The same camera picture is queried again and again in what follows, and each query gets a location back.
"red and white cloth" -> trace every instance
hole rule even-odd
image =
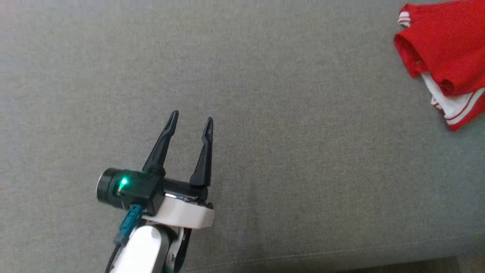
[[[421,75],[431,104],[456,131],[485,113],[485,0],[407,4],[394,43],[412,77]]]

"red garment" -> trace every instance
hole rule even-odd
[[[429,71],[446,97],[485,86],[485,0],[407,4],[412,26],[394,43],[409,74]]]

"wooden floor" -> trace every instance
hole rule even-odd
[[[420,261],[406,264],[341,271],[339,273],[466,273],[460,272],[456,257]]]

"cable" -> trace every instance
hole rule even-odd
[[[143,208],[140,205],[131,205],[129,207],[128,213],[125,219],[121,222],[119,227],[119,232],[114,237],[114,250],[111,254],[108,265],[106,266],[105,273],[109,273],[111,266],[113,265],[114,258],[121,247],[125,247],[128,243],[129,236],[131,235],[133,229],[140,223],[143,216]]]
[[[111,271],[111,266],[113,265],[114,257],[116,257],[116,254],[118,253],[118,250],[120,249],[121,244],[116,244],[113,249],[113,253],[111,253],[110,260],[108,261],[108,265],[106,266],[106,270],[104,273],[110,273]]]

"gray fabric surface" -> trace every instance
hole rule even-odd
[[[212,228],[185,272],[347,269],[485,249],[484,117],[457,133],[392,43],[402,0],[8,2],[3,272],[101,272],[170,112],[188,179],[214,118]]]

